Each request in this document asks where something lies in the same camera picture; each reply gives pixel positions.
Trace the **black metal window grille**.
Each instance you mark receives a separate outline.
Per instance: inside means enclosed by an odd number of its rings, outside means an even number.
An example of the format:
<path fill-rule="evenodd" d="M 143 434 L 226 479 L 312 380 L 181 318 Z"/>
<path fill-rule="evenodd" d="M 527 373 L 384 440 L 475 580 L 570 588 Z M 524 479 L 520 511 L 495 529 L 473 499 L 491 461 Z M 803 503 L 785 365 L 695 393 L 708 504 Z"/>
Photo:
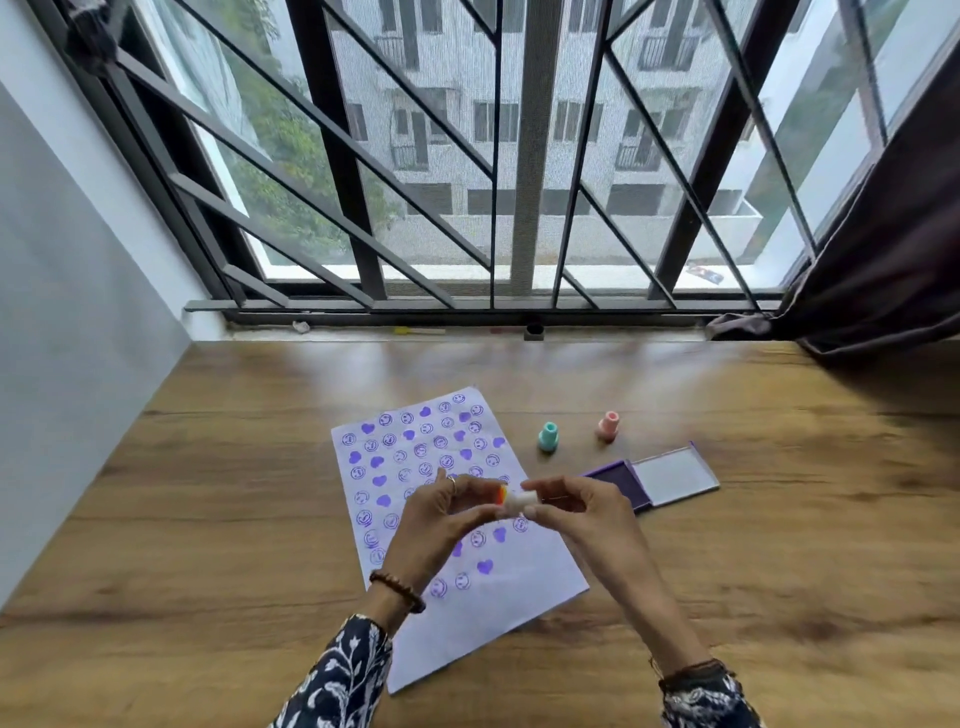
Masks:
<path fill-rule="evenodd" d="M 282 66 L 302 66 L 307 98 L 197 0 L 133 0 L 105 78 L 66 55 L 62 0 L 18 1 L 198 274 L 206 291 L 183 314 L 235 326 L 702 326 L 728 313 L 773 313 L 960 41 L 960 0 L 709 0 L 730 75 L 690 184 L 611 51 L 620 30 L 609 30 L 605 3 L 588 91 L 607 59 L 672 166 L 683 204 L 649 266 L 581 182 L 586 117 L 559 261 L 543 273 L 513 273 L 433 215 L 385 153 L 355 134 L 327 16 L 426 102 L 330 0 L 270 0 L 297 48 Z M 220 44 L 322 127 L 341 208 L 255 145 Z M 219 144 L 343 231 L 354 264 L 323 264 L 250 217 Z M 725 280 L 715 286 L 688 275 L 689 264 Z"/>

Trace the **dark cloth tied to grille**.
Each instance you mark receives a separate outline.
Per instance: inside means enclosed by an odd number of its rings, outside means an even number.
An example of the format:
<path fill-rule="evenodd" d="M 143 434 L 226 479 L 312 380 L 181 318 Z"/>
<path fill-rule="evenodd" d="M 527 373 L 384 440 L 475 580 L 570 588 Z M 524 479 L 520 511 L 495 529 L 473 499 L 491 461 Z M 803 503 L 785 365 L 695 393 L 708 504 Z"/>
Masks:
<path fill-rule="evenodd" d="M 66 56 L 80 69 L 106 78 L 134 0 L 61 0 L 66 14 Z"/>

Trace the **dark brown curtain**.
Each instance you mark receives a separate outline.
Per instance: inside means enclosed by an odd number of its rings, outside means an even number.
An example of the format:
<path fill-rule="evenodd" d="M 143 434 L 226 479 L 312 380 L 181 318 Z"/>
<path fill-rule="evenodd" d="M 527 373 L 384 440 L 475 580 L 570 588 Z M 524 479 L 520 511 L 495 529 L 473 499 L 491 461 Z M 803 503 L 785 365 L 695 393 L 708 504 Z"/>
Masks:
<path fill-rule="evenodd" d="M 720 341 L 792 341 L 827 368 L 960 336 L 960 40 L 774 313 Z"/>

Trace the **grey apartment building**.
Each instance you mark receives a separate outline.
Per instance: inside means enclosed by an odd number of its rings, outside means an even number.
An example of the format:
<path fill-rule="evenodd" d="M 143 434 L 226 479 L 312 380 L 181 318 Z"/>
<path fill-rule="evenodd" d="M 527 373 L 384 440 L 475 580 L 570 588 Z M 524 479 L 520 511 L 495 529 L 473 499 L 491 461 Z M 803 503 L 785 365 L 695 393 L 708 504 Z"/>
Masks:
<path fill-rule="evenodd" d="M 497 267 L 559 263 L 585 126 L 581 183 L 655 266 L 683 189 L 605 57 L 589 91 L 594 46 L 607 3 L 610 51 L 691 185 L 731 75 L 710 0 L 329 2 L 425 102 L 328 15 L 355 135 Z"/>

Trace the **person's left hand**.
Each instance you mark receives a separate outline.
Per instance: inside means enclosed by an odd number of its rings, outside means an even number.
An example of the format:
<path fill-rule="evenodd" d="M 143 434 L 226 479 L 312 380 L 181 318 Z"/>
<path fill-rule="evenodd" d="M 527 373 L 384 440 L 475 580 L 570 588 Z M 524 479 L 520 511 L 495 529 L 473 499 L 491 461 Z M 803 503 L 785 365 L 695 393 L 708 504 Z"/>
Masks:
<path fill-rule="evenodd" d="M 420 597 L 454 548 L 479 528 L 453 528 L 453 514 L 488 504 L 498 482 L 470 474 L 452 477 L 440 467 L 433 482 L 406 499 L 381 572 Z"/>

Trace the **white paper with purple stamps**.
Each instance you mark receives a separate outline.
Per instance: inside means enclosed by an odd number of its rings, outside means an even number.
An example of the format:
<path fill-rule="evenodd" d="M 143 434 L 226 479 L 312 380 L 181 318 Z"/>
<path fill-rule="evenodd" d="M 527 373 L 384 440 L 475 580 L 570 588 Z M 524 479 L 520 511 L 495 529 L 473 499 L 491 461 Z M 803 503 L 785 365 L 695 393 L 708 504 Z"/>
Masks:
<path fill-rule="evenodd" d="M 494 410 L 481 392 L 450 394 L 387 410 L 331 430 L 364 577 L 383 564 L 419 487 L 437 469 L 502 481 L 520 493 L 527 479 Z M 465 536 L 393 640 L 387 692 L 430 674 L 589 590 L 561 535 L 522 517 Z"/>

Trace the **green tree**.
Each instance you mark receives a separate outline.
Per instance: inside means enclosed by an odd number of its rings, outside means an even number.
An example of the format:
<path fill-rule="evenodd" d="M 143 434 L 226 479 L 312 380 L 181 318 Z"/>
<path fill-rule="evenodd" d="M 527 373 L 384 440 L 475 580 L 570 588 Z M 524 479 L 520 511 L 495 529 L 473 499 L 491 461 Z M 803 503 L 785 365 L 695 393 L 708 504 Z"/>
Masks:
<path fill-rule="evenodd" d="M 298 48 L 292 34 L 280 27 L 271 0 L 197 0 L 197 4 L 206 15 L 215 17 L 261 66 L 283 77 L 299 95 L 309 97 L 302 65 L 294 64 L 292 69 L 282 65 Z M 219 47 L 253 128 L 254 145 L 288 176 L 341 209 L 323 128 L 234 51 L 224 44 Z M 354 265 L 350 238 L 339 227 L 243 156 L 223 144 L 219 148 L 249 217 L 300 243 L 322 264 Z"/>

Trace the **purple ink pad case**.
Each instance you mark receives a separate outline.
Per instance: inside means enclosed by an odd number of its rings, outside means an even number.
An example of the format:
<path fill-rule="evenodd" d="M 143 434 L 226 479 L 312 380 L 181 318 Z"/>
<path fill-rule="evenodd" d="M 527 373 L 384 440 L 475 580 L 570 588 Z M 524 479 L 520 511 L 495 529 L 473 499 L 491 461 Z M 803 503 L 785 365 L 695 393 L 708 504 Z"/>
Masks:
<path fill-rule="evenodd" d="M 686 501 L 720 489 L 721 483 L 695 443 L 641 460 L 616 460 L 584 477 L 611 483 L 634 514 Z"/>

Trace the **person's left forearm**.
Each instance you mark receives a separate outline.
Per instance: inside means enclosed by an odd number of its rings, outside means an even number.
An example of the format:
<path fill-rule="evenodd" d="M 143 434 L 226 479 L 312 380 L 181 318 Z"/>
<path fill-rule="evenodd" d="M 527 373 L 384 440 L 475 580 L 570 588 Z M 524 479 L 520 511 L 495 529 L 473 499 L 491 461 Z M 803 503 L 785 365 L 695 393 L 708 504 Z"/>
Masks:
<path fill-rule="evenodd" d="M 391 667 L 393 637 L 425 602 L 382 571 L 268 728 L 370 728 Z"/>

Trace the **person's right hand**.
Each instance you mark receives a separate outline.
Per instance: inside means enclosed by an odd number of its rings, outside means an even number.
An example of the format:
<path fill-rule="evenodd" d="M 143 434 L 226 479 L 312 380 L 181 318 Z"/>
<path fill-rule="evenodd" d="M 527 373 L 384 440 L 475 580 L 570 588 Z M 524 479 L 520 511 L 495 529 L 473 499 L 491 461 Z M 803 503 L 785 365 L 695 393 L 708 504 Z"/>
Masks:
<path fill-rule="evenodd" d="M 536 491 L 541 504 L 570 503 L 577 527 L 546 527 L 569 540 L 610 595 L 627 601 L 630 591 L 653 574 L 653 561 L 629 499 L 618 488 L 576 475 L 529 479 L 523 491 Z"/>

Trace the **person's right forearm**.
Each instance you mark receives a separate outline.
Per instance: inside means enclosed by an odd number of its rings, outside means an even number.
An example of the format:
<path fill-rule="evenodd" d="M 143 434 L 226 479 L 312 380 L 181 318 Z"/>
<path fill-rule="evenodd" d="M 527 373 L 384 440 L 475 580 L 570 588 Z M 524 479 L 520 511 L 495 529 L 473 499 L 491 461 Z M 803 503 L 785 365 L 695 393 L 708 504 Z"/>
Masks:
<path fill-rule="evenodd" d="M 715 658 L 659 576 L 615 600 L 659 671 L 663 728 L 766 728 L 736 674 Z"/>

